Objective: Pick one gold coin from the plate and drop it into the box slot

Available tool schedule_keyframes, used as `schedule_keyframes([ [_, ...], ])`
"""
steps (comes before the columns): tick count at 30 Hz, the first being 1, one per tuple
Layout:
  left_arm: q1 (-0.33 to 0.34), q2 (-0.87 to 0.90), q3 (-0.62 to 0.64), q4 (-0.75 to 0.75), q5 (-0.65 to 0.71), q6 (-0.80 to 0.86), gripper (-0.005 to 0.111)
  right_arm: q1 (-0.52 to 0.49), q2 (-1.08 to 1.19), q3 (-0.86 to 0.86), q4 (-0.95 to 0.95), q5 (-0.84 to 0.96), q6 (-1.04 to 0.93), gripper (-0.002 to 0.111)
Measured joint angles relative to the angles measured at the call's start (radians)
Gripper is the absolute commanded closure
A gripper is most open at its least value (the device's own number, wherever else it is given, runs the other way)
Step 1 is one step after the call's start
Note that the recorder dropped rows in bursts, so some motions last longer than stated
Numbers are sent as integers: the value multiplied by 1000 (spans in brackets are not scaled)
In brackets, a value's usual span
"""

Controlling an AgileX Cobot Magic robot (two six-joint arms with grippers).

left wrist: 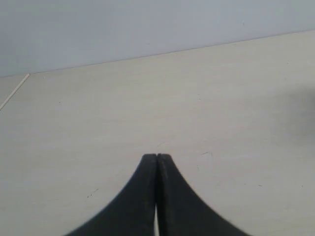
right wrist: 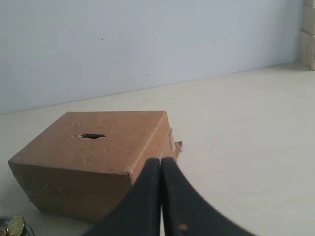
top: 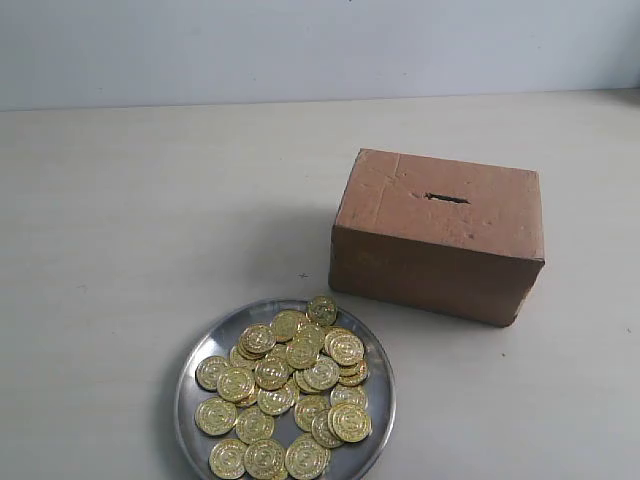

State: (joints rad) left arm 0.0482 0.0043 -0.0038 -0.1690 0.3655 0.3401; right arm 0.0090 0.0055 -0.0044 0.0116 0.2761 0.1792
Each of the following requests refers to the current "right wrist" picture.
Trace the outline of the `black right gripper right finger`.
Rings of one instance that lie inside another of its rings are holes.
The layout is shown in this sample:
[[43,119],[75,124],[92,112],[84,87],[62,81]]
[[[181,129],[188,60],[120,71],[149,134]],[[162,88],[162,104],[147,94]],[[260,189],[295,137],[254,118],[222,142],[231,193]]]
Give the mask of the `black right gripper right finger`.
[[252,236],[193,188],[175,160],[161,160],[161,205],[166,236]]

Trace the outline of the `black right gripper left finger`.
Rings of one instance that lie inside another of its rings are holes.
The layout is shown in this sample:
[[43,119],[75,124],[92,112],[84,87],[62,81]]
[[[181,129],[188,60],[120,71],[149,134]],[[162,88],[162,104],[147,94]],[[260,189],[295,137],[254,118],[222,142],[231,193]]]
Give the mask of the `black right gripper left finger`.
[[160,160],[149,158],[124,199],[85,236],[160,235]]

